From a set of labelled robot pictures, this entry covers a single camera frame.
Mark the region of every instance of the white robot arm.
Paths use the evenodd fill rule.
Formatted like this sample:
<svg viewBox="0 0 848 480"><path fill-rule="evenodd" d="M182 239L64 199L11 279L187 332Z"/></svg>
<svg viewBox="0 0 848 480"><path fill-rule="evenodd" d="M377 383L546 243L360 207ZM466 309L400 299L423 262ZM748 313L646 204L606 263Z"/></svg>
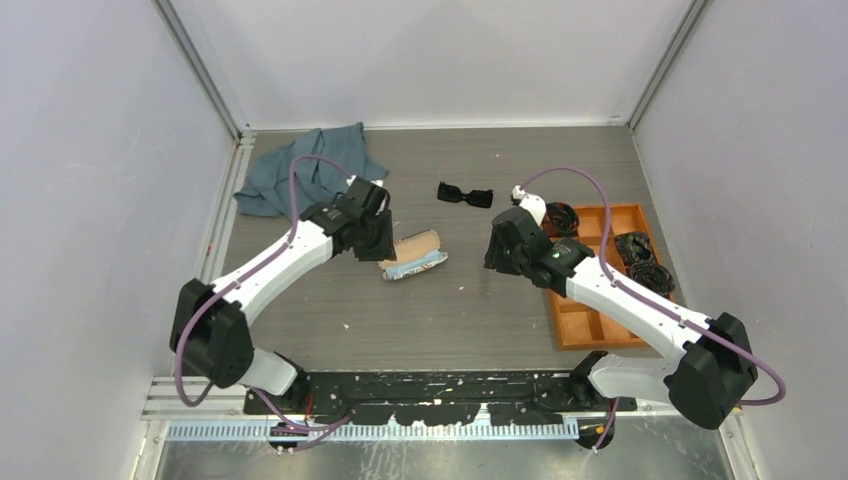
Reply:
<svg viewBox="0 0 848 480"><path fill-rule="evenodd" d="M249 328L259 313L303 274L348 249L361 261L395 258L389 192L381 181L354 177L348 183L344 195L304 212L293 237L289 230L245 265L208 285L196 279L185 284L174 315L171 350L177 351L180 336L198 308L235 282L236 287L189 334L184 361L219 388L239 383L273 395L286 393L301 371L281 355L253 346ZM267 263L239 282L263 262Z"/></svg>
<svg viewBox="0 0 848 480"><path fill-rule="evenodd" d="M522 194L520 204L492 221L484 267L523 275L539 288L584 303L615 319L660 353L660 359L622 358L592 352L570 374L571 394L586 403L634 397L671 403L704 428L718 428L757 378L750 362L697 332L659 314L626 294L624 285L662 308L750 351L744 326L722 314L713 320L654 294L623 275L607 277L594 253L571 239L556 243L540 229L545 203ZM279 354L254 348L249 327L259 313L307 271L348 249L362 261L394 258L389 194L379 185L354 179L344 195L315 205L297 224L296 235L278 255L249 279L229 290L189 334L184 361L220 388L235 383L275 396L291 395L304 372ZM287 239L268 247L238 270L207 285L198 280L180 292L171 348L201 304L275 255Z"/></svg>
<svg viewBox="0 0 848 480"><path fill-rule="evenodd" d="M682 323L688 320L750 352L742 322L727 313L711 319L676 305L625 275L613 274L609 265L604 269L594 252L575 240L552 242L540 228L544 200L524 193L520 187L513 190L513 199L518 206L492 221L485 267L523 275L539 288L549 288L592 307L638 335L662 356L638 359L593 352L572 373L572 377L583 377L587 394L670 403L695 424L718 428L756 381L757 368ZM681 321L658 309L673 312Z"/></svg>

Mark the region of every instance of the towel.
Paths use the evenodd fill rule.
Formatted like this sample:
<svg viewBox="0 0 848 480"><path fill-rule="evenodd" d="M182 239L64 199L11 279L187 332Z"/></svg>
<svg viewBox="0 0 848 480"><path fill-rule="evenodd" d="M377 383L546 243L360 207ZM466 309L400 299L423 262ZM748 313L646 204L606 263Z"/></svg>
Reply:
<svg viewBox="0 0 848 480"><path fill-rule="evenodd" d="M238 211L263 217L292 216L289 201L289 167L300 155L321 155L338 162L350 173L374 181L386 178L389 171L365 153L362 123L341 128L316 128L289 145L263 154L251 167L244 188L233 196ZM317 160L302 160L295 167L297 176L297 217L311 205L330 202L337 193L347 191L347 179L332 165Z"/></svg>

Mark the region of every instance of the orange tray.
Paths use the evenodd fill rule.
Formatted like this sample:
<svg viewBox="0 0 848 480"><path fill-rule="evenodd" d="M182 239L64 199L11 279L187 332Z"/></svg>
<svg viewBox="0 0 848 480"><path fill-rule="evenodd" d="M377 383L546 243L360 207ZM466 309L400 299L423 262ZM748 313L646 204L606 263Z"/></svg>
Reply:
<svg viewBox="0 0 848 480"><path fill-rule="evenodd" d="M585 244L597 254L601 245L601 233L604 228L604 207L575 207L580 218L576 240ZM624 261L615 248L615 236L633 231L645 232L656 245L645 212L639 204L618 204L611 207L612 231L607 241L607 263L620 272L624 272ZM641 338L616 323L613 319L598 313L597 310L563 298L548 291L548 301L560 350L594 350L604 348L647 347Z"/></svg>

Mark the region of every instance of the metal floor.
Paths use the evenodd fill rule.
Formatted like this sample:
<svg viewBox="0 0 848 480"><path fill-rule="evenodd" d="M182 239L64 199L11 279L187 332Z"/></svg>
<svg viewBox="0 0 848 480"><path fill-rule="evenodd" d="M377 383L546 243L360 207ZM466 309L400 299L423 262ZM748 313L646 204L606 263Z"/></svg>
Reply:
<svg viewBox="0 0 848 480"><path fill-rule="evenodd" d="M251 161L294 133L260 133ZM435 229L449 259L387 282L352 254L309 272L251 328L256 345L307 369L570 368L585 352L558 351L544 292L526 279L483 269L490 222L511 206L512 187L555 165L585 168L614 203L641 203L666 265L669 254L637 153L625 127L400 130L367 132L369 153L390 170L395 239ZM495 190L491 209L436 199L439 181ZM598 204L584 179L556 172L537 180L547 201ZM284 218L238 215L224 271L283 235ZM624 355L651 355L625 349Z"/></svg>
<svg viewBox="0 0 848 480"><path fill-rule="evenodd" d="M732 479L721 434L677 416L616 420L600 454L571 440L326 443L277 457L267 444L166 442L158 480L181 478Z"/></svg>

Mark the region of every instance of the wire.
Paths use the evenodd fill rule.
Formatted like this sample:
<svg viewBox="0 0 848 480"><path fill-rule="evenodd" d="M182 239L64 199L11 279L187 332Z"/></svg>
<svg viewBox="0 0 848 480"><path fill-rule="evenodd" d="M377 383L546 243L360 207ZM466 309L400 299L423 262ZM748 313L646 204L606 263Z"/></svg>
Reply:
<svg viewBox="0 0 848 480"><path fill-rule="evenodd" d="M295 181L295 176L296 176L295 166L297 166L297 164L300 163L303 160L317 160L319 162L327 163L329 165L332 165L333 167L335 167L336 169L338 169L342 173L344 173L347 176L348 179L353 178L353 175L346 168L344 168L343 166L334 162L333 160L326 158L326 157L322 157L320 155L301 155L301 156L295 158L294 160L292 160L291 165L289 165L289 201L291 202L292 212L293 212L292 217L294 217L294 218L290 219L292 226L291 226L291 229L289 230L289 234L288 234L288 237L286 238L285 242L283 242L283 244L280 246L280 248L278 248L273 253L268 255L265 259L263 259L261 262L259 262L256 266L254 266L253 268L251 268L250 270L248 270L247 272L242 274L240 277L238 277L236 280L231 282L229 285L225 286L219 292L212 295L212 297L210 297L209 300L204 302L203 305L201 305L200 308L198 308L197 311L194 312L194 315L191 316L191 318L189 319L185 328L183 328L182 333L180 334L180 339L177 342L177 348L176 348L176 352L175 352L177 358L176 358L176 366L174 368L174 383L175 383L175 386L176 386L176 389L177 389L177 395L179 396L180 400L182 400L182 402L188 407L196 407L196 406L200 405L200 403L203 402L203 400L206 398L206 396L209 395L209 391L212 390L212 382L209 382L209 384L206 386L206 388L203 390L203 392L197 398L191 399L186 394L185 384L183 382L183 357L185 356L185 348L186 348L186 344L188 343L189 337L191 337L191 332L194 330L194 327L197 325L197 323L200 321L200 319L203 318L203 315L205 315L206 312L209 311L209 309L213 305L215 305L216 302L218 302L218 300L224 298L224 296L226 294L228 294L232 290L238 288L239 285L241 285L242 283L247 281L250 277L255 275L257 272L261 271L263 268L268 266L271 262L273 262L274 260L279 258L279 256L282 255L283 252L288 250L289 245L291 245L292 240L295 238L295 235L297 235L297 227L298 227L298 224L300 223L298 218L296 217L297 212L298 212L298 208L297 208L297 195L296 195L296 191L295 191L295 189L297 187L297 182ZM263 399L265 404L271 409L271 411L276 413L280 417L281 420L283 420L286 423L292 424L292 425L297 425L297 427L295 428L296 430L322 431L324 429L331 427L329 425L324 426L324 427L305 427L305 426L302 426L302 425L299 425L299 424L295 424L294 422L288 420L284 415L282 415L282 413L279 412L279 410L277 410L276 407L274 407L273 403L271 403L271 401L268 400L268 397L265 396L264 393L260 389L254 388L253 391L256 392L257 395L259 395L259 397Z"/></svg>
<svg viewBox="0 0 848 480"><path fill-rule="evenodd" d="M612 428L612 424L615 423L615 412L618 410L618 398L613 400L612 405L610 405L609 416L607 417L607 423L604 425L604 431L601 432L601 436L598 437L598 441L592 445L592 451L595 452L595 455L598 454L598 449L601 448L601 444L604 443L604 439L607 438L607 433L609 433L609 429Z"/></svg>
<svg viewBox="0 0 848 480"><path fill-rule="evenodd" d="M598 183L597 180L595 180L595 178L592 175L590 175L588 172L585 172L585 171L583 171L579 168L552 167L552 168L548 168L546 170L542 170L541 172L533 175L532 177L527 179L524 183L522 183L520 185L520 188L522 190L526 191L527 186L530 185L530 183L533 182L533 180L536 180L537 178L539 178L542 175L545 175L547 173L560 171L560 170L576 173L576 174L582 176L583 178L585 178L586 180L588 180L589 182L592 183L592 185L595 187L595 190L597 190L598 194L601 196L601 201L604 204L604 231L601 234L601 248L598 249L598 250L600 250L600 252L598 253L598 260L601 263L601 270L603 270L604 275L606 275L607 278L612 282L612 285L614 287L620 288L622 291L624 291L625 293L627 293L628 295L630 295L634 299L642 302L643 304L645 304L645 305L653 308L654 310L662 313L663 315L667 316L668 318L676 321L678 324L683 325L684 327L690 328L690 329L700 333L701 335L703 335L703 336L709 338L710 340L718 343L719 345L721 345L721 346L725 347L726 349L732 351L733 353L739 355L740 357L744 358L745 360L753 363L758 368L760 368L764 372L766 372L766 374L768 374L768 376L770 376L772 378L772 380L774 380L774 383L777 384L777 393L775 393L773 396L771 396L769 398L756 399L756 400L740 400L739 401L740 405L748 405L748 406L773 405L773 404L783 400L783 398L786 397L786 383L783 381L783 378L781 378L781 376L777 373L777 371L775 371L771 366L769 366L768 364L766 364L764 361L760 360L759 358L755 357L754 355L752 355L750 352L746 351L745 349L739 347L738 345L735 345L735 344L725 340L724 338L722 338L722 337L716 335L715 333L701 327L700 325L696 325L695 323L684 319L683 317L678 315L676 312L669 310L668 308L665 308L664 306L658 304L657 302L654 302L650 298L645 297L644 295L642 295L639 292L628 287L627 285L625 285L621 281L617 280L615 278L615 276L613 276L613 273L612 273L612 271L610 271L610 268L609 268L609 266L607 265L607 262L606 262L606 250L607 250L606 245L607 245L607 241L609 240L609 234L610 234L610 229L611 229L610 224L611 224L611 220L612 220L612 214L611 214L611 211L610 211L609 199L607 198L607 194L606 194L606 192L604 192L603 187L601 187L601 185Z"/></svg>
<svg viewBox="0 0 848 480"><path fill-rule="evenodd" d="M271 410L271 412L273 412L274 415L280 417L280 420L282 420L283 422L288 424L290 427L293 427L293 428L285 427L285 428L288 428L290 431L293 430L293 431L300 432L300 433L321 432L321 431L324 431L328 428L334 428L336 426L340 427L340 426L344 425L345 423L347 423L347 421L349 420L347 417L344 417L344 418L342 418L341 420L339 420L335 423L331 423L329 425L322 425L320 427L308 427L306 425L301 425L301 424L295 422L294 420L283 415L283 412L281 412L277 408L277 406L274 405L274 402L272 402L271 399L268 398L268 396L265 394L265 392L263 392L262 390L260 390L258 388L254 388L252 390L262 400L262 402L265 403L265 406L268 407L268 410Z"/></svg>

